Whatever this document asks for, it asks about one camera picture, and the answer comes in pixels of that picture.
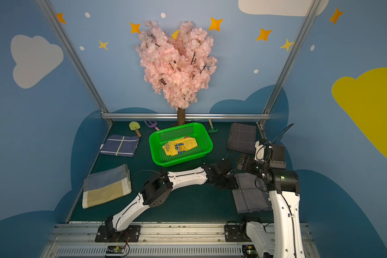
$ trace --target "aluminum frame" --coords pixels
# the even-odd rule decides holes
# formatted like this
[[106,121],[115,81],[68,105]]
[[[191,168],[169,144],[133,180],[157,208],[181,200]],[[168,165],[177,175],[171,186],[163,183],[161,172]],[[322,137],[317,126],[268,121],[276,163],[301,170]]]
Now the aluminum frame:
[[[177,119],[177,114],[159,113],[102,113],[103,119]],[[242,119],[266,120],[269,114],[186,114],[186,119]]]
[[[42,252],[41,258],[53,257],[104,257],[104,251],[108,245],[113,243],[95,243],[94,239],[98,227],[102,222],[72,222],[69,224],[57,224],[47,245]],[[140,225],[139,241],[129,243],[129,257],[160,256],[154,253],[155,248],[161,249],[184,249],[190,247],[196,251],[189,253],[168,252],[166,257],[195,255],[195,257],[215,257],[227,252],[202,252],[200,248],[216,248],[219,250],[240,248],[243,244],[250,242],[225,242],[224,225],[225,223],[140,223],[134,222],[134,225]],[[301,235],[303,239],[304,252],[310,258],[319,258],[315,242],[306,223],[300,223]],[[270,239],[274,240],[274,224],[266,227]]]
[[[102,97],[99,94],[99,91],[96,89],[95,84],[90,78],[88,71],[86,71],[86,69],[84,68],[84,65],[79,55],[77,54],[69,36],[67,35],[67,32],[65,31],[59,19],[57,18],[56,12],[54,11],[52,4],[50,3],[49,0],[36,0],[36,2],[39,5],[43,14],[45,15],[47,21],[50,23],[50,26],[56,33],[57,38],[60,40],[60,43],[66,50],[67,55],[72,60],[73,65],[77,69],[77,72],[79,73],[84,84],[88,88],[90,95],[92,95],[100,111],[102,113],[108,113],[109,112],[108,108],[106,107]],[[110,125],[112,125],[113,123],[112,120],[107,119],[107,121]]]
[[[281,91],[282,86],[287,80],[287,77],[291,71],[292,66],[294,65],[294,62],[298,56],[298,53],[301,50],[301,47],[304,44],[304,41],[308,33],[310,32],[312,24],[314,23],[314,20],[316,18],[316,12],[320,2],[321,0],[312,0],[310,7],[308,9],[308,12],[305,15],[305,18],[303,20],[303,23],[301,24],[301,27],[299,28],[297,36],[295,37],[294,46],[291,48],[291,51],[288,54],[288,57],[284,63],[284,66],[282,67],[281,73],[279,74],[279,77],[275,82],[274,88],[271,94],[269,95],[269,98],[263,110],[263,114],[271,113],[271,109],[276,99],[278,98],[279,92]],[[264,123],[265,123],[265,120],[261,119],[258,122],[259,127],[262,128]]]

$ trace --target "folded cloth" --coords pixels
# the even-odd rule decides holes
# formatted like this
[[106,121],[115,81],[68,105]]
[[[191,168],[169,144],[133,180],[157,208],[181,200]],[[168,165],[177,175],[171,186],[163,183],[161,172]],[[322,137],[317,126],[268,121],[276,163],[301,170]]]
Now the folded cloth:
[[256,132],[256,126],[232,123],[228,137],[228,149],[254,154]]
[[114,156],[133,157],[138,147],[139,137],[111,135],[102,145],[100,153]]
[[[255,187],[255,175],[250,173],[237,173],[234,175],[238,183],[238,189],[232,190],[238,213],[251,213],[262,210],[272,210],[268,193],[262,192]],[[260,178],[257,179],[259,189],[266,190]]]
[[83,209],[104,204],[132,192],[126,164],[88,175],[83,182]]
[[162,148],[165,151],[167,156],[175,156],[175,155],[178,155],[179,153],[189,151],[190,149],[193,149],[197,146],[198,144],[196,143],[195,138],[186,136],[174,141],[169,141],[165,143],[165,145],[162,146]]

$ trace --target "blue plaid cloth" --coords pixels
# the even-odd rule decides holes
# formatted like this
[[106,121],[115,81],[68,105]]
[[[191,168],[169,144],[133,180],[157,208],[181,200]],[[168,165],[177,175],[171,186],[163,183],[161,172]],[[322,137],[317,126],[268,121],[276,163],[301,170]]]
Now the blue plaid cloth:
[[139,137],[111,135],[100,150],[101,154],[133,157],[138,147]]

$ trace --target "yellow star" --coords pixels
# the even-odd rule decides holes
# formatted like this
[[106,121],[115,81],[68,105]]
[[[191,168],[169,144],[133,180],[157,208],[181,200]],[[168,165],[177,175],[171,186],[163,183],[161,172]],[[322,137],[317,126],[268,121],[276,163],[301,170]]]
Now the yellow star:
[[140,24],[133,24],[130,22],[130,26],[132,26],[132,31],[130,33],[135,33],[135,32],[137,32],[139,34],[141,33],[139,30]]
[[61,13],[61,14],[56,14],[56,15],[57,15],[57,18],[59,18],[59,21],[60,21],[61,23],[66,24],[66,22],[65,22],[64,19],[63,19],[63,13]]
[[280,48],[286,48],[287,49],[287,52],[290,50],[290,46],[294,44],[294,42],[291,42],[289,43],[288,39],[287,39],[287,43],[285,43],[284,46],[280,47]]
[[108,42],[102,43],[100,40],[99,40],[99,42],[100,42],[100,47],[99,47],[99,48],[105,48],[106,50],[108,50],[107,47],[106,47],[106,45],[108,44]]
[[340,12],[338,8],[335,10],[334,15],[329,19],[329,21],[332,21],[334,24],[337,22],[338,18],[343,14],[344,12]]
[[261,34],[259,35],[258,39],[257,40],[265,40],[267,41],[268,40],[268,35],[271,33],[272,30],[270,31],[265,31],[263,28],[261,29]]
[[211,27],[209,27],[209,31],[210,30],[217,30],[217,31],[219,31],[219,26],[221,25],[221,22],[223,20],[224,19],[222,19],[222,20],[215,20],[214,18],[211,17]]
[[175,31],[173,34],[172,34],[172,39],[176,39],[177,38],[177,36],[178,36],[178,34],[179,34],[179,30],[177,30],[177,31]]

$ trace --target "yellow cloth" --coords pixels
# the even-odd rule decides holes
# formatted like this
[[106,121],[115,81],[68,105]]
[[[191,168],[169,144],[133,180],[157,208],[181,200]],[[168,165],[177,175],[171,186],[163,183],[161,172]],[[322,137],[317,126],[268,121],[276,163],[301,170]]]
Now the yellow cloth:
[[175,156],[179,153],[189,151],[197,147],[196,139],[193,137],[183,137],[174,141],[165,143],[162,148],[164,149],[167,156]]

